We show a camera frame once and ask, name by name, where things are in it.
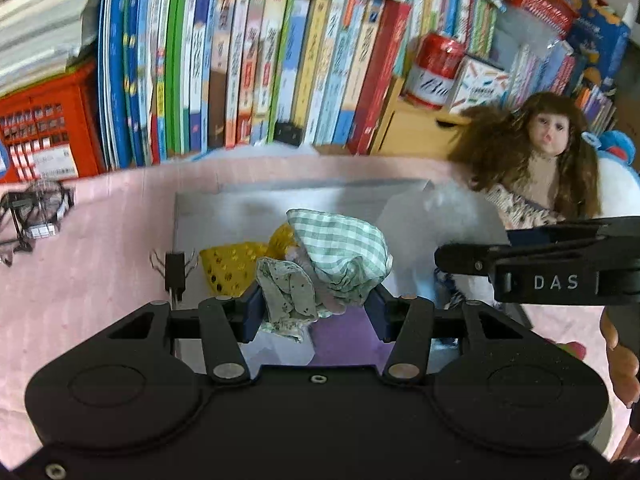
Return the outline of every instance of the red book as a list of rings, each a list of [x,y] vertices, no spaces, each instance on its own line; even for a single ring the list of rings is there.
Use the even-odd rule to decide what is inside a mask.
[[[410,11],[409,4],[390,0],[385,2],[378,36],[356,107],[353,131],[347,141],[347,148],[353,155],[367,155],[369,151]]]
[[[158,146],[158,116],[151,115],[151,163],[160,164],[160,146]]]

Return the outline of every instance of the pink fabric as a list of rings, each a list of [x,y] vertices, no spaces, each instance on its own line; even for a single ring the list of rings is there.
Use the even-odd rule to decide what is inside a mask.
[[[148,256],[172,246],[176,192],[215,193],[223,184],[301,177],[446,180],[456,175],[449,164],[418,158],[308,156],[203,160],[78,181],[77,205],[62,232],[38,242],[33,254],[17,255],[12,268],[0,266],[0,461],[13,468],[38,449],[23,397],[39,368],[147,301],[166,297]],[[556,340],[581,341],[587,361],[591,357],[590,364],[606,375],[597,312],[585,309],[585,316],[574,310],[535,316],[536,330]],[[572,335],[572,328],[579,333]],[[628,415],[625,420],[618,406],[614,421],[622,436]]]

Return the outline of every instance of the white label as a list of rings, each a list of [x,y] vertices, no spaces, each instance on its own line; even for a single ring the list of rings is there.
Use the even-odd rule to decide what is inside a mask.
[[[68,144],[33,153],[33,163],[42,178],[78,176],[78,168]]]
[[[409,94],[421,101],[442,106],[452,86],[453,79],[436,75],[414,64],[407,78],[406,87]]]

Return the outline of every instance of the green book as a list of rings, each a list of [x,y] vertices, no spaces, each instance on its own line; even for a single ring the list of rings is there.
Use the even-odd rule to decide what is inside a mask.
[[[164,113],[166,120],[166,144],[174,153],[182,153],[180,124],[182,113],[175,115],[180,105],[180,49],[182,47],[182,22],[184,0],[169,0],[169,21],[166,28],[166,65],[164,69]]]
[[[269,130],[267,142],[273,141],[273,133],[276,127],[276,115],[278,110],[278,95],[280,94],[280,78],[282,77],[282,62],[287,51],[287,36],[289,35],[289,22],[291,21],[291,11],[293,10],[293,0],[287,0],[284,9],[284,19],[282,30],[280,31],[280,46],[278,47],[278,64],[276,66],[276,76],[273,80],[273,92],[271,93],[271,106],[269,108]]]

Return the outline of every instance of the human hand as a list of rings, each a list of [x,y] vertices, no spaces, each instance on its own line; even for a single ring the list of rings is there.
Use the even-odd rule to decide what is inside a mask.
[[[636,375],[640,363],[631,350],[618,344],[618,330],[607,316],[606,309],[600,317],[600,332],[607,342],[607,361],[609,377],[616,397],[631,408],[640,397],[640,382]]]

